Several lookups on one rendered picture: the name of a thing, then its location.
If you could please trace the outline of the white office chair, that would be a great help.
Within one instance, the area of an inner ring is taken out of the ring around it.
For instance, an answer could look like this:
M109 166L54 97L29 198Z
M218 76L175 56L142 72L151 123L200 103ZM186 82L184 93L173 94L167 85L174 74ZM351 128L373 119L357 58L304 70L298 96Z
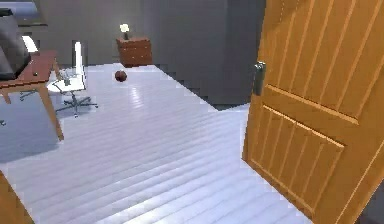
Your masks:
M59 77L47 85L50 93L56 93L64 96L69 94L70 100L64 100L64 107L56 109L55 112L63 111L66 109L74 109L74 117L78 117L78 108L86 106L98 107L97 103L92 103L89 96L84 96L80 99L77 98L76 92L84 91L86 89L86 75L83 65L82 44L80 41L74 42L74 66L72 68L64 69L59 73Z

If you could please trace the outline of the brown chest of drawers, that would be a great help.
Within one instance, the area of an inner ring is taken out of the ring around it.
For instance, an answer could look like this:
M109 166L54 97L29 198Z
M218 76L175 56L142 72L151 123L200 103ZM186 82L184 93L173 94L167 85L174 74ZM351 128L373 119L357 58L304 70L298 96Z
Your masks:
M116 44L120 63L124 67L146 66L152 63L152 48L148 38L132 37L129 40L117 38Z

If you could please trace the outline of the orange wooden room door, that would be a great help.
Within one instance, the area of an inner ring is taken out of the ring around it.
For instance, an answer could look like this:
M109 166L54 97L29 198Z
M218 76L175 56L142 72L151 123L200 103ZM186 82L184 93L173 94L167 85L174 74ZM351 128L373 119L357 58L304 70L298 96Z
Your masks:
M384 0L265 0L242 158L313 224L354 224L384 179Z

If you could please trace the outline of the brown wooden desk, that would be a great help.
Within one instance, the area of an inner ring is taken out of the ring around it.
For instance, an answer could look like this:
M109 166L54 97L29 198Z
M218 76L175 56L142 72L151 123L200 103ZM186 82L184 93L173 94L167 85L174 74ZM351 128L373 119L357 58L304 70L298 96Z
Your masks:
M36 90L55 129L57 138L62 141L64 135L47 88L52 70L55 71L56 78L59 77L56 55L54 50L33 53L31 61L16 79L0 81L0 97L4 99L6 104L10 104L10 93Z

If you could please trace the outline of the dark grey monitor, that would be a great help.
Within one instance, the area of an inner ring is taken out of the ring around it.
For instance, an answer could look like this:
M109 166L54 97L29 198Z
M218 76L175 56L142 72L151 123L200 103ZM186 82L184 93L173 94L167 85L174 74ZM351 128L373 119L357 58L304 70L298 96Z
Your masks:
M9 8L0 8L0 80L14 80L31 61L18 23Z

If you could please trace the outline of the orange wooden furniture corner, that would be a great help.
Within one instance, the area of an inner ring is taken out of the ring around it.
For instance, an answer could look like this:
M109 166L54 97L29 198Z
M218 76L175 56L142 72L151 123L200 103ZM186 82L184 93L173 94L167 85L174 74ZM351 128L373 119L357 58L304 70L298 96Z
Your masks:
M0 224L35 224L1 170Z

